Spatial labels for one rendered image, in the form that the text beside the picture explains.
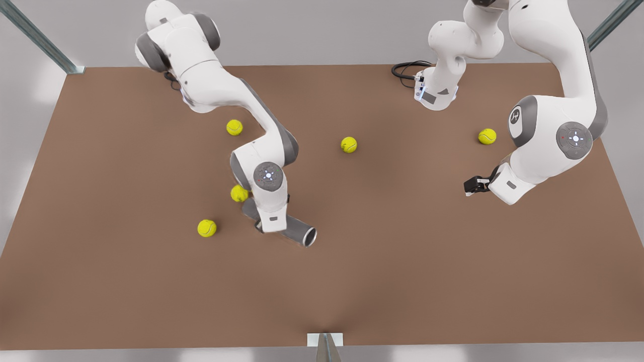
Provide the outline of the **grey tennis ball tube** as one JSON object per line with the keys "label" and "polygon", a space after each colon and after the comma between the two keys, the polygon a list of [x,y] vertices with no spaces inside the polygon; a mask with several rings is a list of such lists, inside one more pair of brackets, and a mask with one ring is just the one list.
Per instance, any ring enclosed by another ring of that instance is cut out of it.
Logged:
{"label": "grey tennis ball tube", "polygon": [[[244,215],[254,219],[255,228],[260,233],[264,233],[255,200],[247,199],[243,204],[242,211]],[[303,245],[304,247],[310,247],[315,242],[317,231],[314,227],[297,218],[293,218],[290,215],[285,216],[285,221],[287,222],[287,228],[285,230],[278,231],[278,233],[295,241],[296,243],[299,243],[300,245]]]}

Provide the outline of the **silver frame post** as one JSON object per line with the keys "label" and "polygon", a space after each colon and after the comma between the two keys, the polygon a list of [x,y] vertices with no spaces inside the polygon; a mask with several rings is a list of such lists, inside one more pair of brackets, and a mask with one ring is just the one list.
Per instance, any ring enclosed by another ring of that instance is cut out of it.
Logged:
{"label": "silver frame post", "polygon": [[67,75],[82,75],[84,66],[75,65],[11,0],[0,0],[0,13],[12,22]]}
{"label": "silver frame post", "polygon": [[589,50],[593,51],[642,3],[644,3],[644,0],[622,0],[611,14],[587,37]]}
{"label": "silver frame post", "polygon": [[307,346],[316,347],[315,362],[341,362],[338,346],[344,345],[343,333],[307,334]]}

